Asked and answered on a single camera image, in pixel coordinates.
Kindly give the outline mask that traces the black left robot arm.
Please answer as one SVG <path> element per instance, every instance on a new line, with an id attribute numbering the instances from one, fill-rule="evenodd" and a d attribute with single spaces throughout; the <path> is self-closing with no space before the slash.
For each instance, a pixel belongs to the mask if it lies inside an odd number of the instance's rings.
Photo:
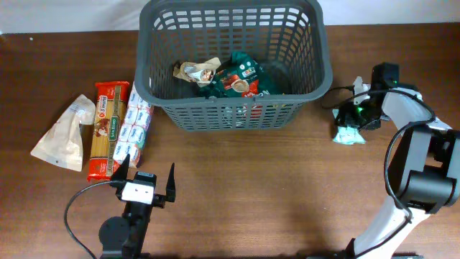
<path id="1" fill-rule="evenodd" d="M 102 244 L 102 258 L 149 258 L 142 251 L 152 210 L 163 209 L 176 197 L 175 166 L 171 165 L 164 194 L 156 193 L 157 176 L 137 171 L 128 179 L 127 156 L 110 178 L 110 186 L 116 189 L 116 197 L 125 203 L 120 217 L 107 219 L 100 227 L 98 237 Z"/>

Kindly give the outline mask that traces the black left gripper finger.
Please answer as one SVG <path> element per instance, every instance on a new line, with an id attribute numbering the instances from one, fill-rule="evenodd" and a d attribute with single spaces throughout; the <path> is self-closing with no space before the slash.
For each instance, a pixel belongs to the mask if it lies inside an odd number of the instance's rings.
<path id="1" fill-rule="evenodd" d="M 127 179 L 127 174 L 129 171 L 129 162 L 130 162 L 130 154 L 128 154 L 125 157 L 122 164 L 112 174 L 111 176 L 112 181 L 125 181 Z"/>
<path id="2" fill-rule="evenodd" d="M 170 172 L 166 185 L 166 198 L 167 202 L 174 202 L 176 197 L 176 187 L 175 187 L 175 164 L 172 163 L 170 167 Z"/>

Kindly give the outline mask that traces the green coffee snack bag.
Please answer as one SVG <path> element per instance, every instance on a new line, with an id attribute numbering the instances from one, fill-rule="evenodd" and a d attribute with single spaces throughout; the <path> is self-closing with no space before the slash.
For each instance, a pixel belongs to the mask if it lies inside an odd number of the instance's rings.
<path id="1" fill-rule="evenodd" d="M 233 52 L 230 60 L 216 69 L 211 82 L 198 90 L 198 95 L 207 99 L 280 94 L 283 92 L 268 70 L 244 52 Z"/>

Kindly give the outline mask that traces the light blue tissue pack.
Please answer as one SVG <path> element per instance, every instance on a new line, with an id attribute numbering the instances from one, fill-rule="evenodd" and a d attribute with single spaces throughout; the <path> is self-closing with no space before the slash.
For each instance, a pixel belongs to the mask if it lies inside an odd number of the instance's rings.
<path id="1" fill-rule="evenodd" d="M 333 141 L 342 145 L 365 144 L 366 140 L 359 133 L 359 123 L 353 114 L 332 110 L 337 133 Z"/>

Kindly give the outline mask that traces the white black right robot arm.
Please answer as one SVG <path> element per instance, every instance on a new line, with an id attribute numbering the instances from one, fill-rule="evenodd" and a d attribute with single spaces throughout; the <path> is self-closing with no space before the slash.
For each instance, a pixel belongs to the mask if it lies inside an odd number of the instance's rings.
<path id="1" fill-rule="evenodd" d="M 385 153 L 387 197 L 370 226 L 337 258 L 393 258 L 412 230 L 459 199 L 459 131 L 443 123 L 399 67 L 380 63 L 372 80 L 348 87 L 352 97 L 334 104 L 338 131 L 375 130 L 390 120 L 397 132 Z"/>

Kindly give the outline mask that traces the beige brown pouch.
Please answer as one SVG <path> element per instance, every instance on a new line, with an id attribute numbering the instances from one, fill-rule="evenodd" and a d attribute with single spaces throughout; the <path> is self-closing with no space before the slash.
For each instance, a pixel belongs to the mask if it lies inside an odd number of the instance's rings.
<path id="1" fill-rule="evenodd" d="M 173 76 L 204 87 L 211 83 L 220 66 L 219 58 L 211 58 L 204 63 L 184 62 L 174 67 Z"/>

